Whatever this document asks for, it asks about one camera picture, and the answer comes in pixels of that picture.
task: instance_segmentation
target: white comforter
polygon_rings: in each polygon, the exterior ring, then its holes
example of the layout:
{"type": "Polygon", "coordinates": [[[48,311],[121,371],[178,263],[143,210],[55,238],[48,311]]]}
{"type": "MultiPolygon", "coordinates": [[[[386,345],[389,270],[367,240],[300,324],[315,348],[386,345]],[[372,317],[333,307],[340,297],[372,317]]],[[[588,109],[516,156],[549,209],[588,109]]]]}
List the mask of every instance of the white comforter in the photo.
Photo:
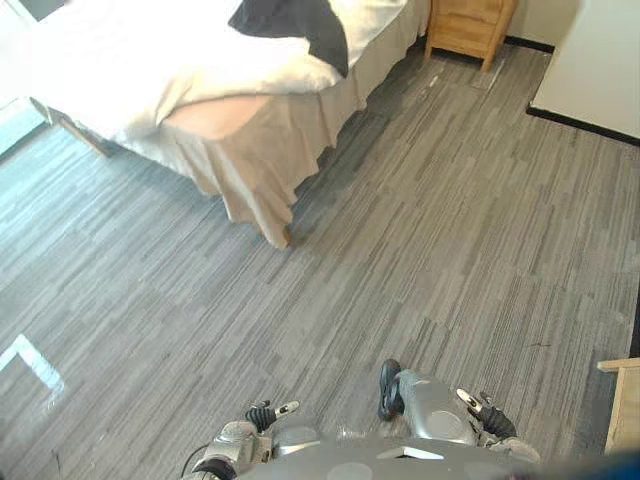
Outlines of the white comforter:
{"type": "MultiPolygon", "coordinates": [[[[330,0],[349,65],[406,0],[330,0]]],[[[74,0],[30,34],[25,94],[105,138],[143,136],[180,105],[236,94],[318,91],[340,80],[301,38],[242,35],[240,0],[74,0]]]]}

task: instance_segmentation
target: gray carpet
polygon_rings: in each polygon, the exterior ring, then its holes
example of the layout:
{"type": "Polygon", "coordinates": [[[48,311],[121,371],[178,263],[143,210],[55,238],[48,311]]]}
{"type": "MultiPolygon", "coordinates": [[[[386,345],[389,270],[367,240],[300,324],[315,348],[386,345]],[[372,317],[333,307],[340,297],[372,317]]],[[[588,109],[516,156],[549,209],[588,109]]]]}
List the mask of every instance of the gray carpet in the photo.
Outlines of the gray carpet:
{"type": "Polygon", "coordinates": [[[175,479],[257,399],[383,427],[389,356],[485,390],[546,459],[600,452],[640,279],[639,150],[524,113],[549,57],[419,48],[299,190],[295,248],[130,153],[49,129],[0,166],[9,480],[175,479]]]}

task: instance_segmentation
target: black pillow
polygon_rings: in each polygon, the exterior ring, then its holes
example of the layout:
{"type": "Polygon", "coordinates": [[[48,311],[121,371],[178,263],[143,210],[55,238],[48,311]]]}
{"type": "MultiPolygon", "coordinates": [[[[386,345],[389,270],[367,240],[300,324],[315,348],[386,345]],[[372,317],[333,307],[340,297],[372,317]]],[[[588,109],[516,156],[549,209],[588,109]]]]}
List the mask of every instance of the black pillow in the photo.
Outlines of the black pillow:
{"type": "Polygon", "coordinates": [[[329,0],[243,0],[229,26],[252,37],[305,37],[310,55],[349,73],[347,37],[329,0]]]}

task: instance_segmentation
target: nightstand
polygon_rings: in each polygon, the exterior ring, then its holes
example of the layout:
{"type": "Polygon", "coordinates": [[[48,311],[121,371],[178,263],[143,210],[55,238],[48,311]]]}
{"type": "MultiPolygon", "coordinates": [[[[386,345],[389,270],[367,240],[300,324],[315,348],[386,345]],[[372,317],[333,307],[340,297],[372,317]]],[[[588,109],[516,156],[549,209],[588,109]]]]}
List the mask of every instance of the nightstand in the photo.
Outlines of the nightstand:
{"type": "Polygon", "coordinates": [[[488,71],[515,8],[516,0],[431,0],[425,56],[442,48],[482,58],[488,71]]]}

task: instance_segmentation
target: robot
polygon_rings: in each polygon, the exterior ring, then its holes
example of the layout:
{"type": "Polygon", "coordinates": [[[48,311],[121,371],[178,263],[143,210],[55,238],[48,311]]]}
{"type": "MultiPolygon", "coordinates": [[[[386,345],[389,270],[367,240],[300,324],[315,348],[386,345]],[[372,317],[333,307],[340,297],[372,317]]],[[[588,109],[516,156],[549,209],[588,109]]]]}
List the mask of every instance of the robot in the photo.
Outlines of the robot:
{"type": "Polygon", "coordinates": [[[275,431],[298,402],[254,405],[227,423],[183,480],[484,480],[529,478],[540,456],[486,395],[478,399],[393,359],[380,372],[378,416],[404,416],[409,438],[331,439],[306,425],[275,431]]]}

